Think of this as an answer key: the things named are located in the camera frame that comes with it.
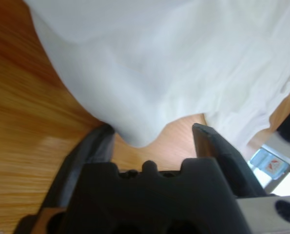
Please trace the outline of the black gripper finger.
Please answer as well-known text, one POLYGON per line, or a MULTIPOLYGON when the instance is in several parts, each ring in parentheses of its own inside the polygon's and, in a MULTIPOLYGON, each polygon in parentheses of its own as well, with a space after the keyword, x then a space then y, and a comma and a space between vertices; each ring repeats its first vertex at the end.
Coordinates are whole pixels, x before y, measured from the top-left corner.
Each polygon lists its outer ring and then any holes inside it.
POLYGON ((83 166, 111 161, 114 138, 115 131, 108 124, 89 132, 63 160, 41 207, 66 207, 83 166))
POLYGON ((240 152, 214 128, 195 123, 192 132, 197 157, 216 160, 236 197, 267 196, 240 152))

